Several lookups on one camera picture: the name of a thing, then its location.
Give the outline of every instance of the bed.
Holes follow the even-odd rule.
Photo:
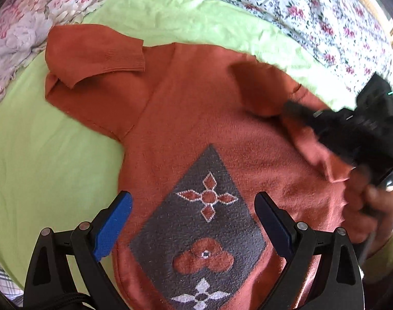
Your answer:
[[[329,25],[335,12],[323,19],[314,14],[322,0],[303,0],[301,6],[286,0],[86,0],[77,12],[65,15],[54,14],[54,8],[47,10],[51,1],[39,1],[43,8],[30,8],[29,13],[41,11],[44,20],[51,22],[47,30],[53,24],[82,21],[141,38],[146,46],[171,42],[220,45],[277,65],[334,109],[354,106],[356,92],[376,66],[392,81],[388,36],[358,0],[351,2],[355,11],[368,19],[363,24],[364,36],[359,37],[356,33],[353,37],[353,30],[342,23]],[[67,2],[61,2],[66,9]],[[267,3],[273,4],[268,11]],[[280,6],[286,12],[278,19]],[[311,30],[300,29],[301,20],[307,23],[314,18]],[[7,72],[0,68],[0,264],[20,288],[40,230],[46,226],[55,231],[73,229],[107,207],[117,194],[123,158],[117,142],[45,102],[48,69],[42,52],[43,27],[26,51],[6,53],[10,56],[5,61],[17,63],[9,65]],[[321,34],[331,36],[331,32],[338,32],[338,37],[330,45],[319,41]],[[368,47],[364,56],[349,52],[351,39],[356,52]],[[353,62],[347,60],[350,55],[354,55]],[[103,265],[113,277],[111,261]],[[71,266],[83,291],[75,262]]]

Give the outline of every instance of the blue gripper pad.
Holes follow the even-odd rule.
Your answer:
[[[129,192],[121,199],[113,213],[104,223],[95,238],[95,249],[93,255],[97,262],[105,256],[108,256],[116,243],[117,237],[121,232],[126,220],[132,211],[132,196]]]
[[[277,213],[283,210],[280,210],[275,205],[266,192],[256,195],[254,208],[277,254],[287,261],[291,260],[294,254],[291,236],[277,215]]]

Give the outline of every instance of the green fabric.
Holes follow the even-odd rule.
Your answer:
[[[209,43],[250,53],[276,64],[334,108],[354,103],[294,40],[218,0],[107,0],[84,22],[105,24],[147,46]],[[123,159],[116,141],[44,100],[47,72],[41,53],[11,82],[0,104],[0,263],[20,286],[39,232],[47,226],[73,229],[107,207],[117,194]]]

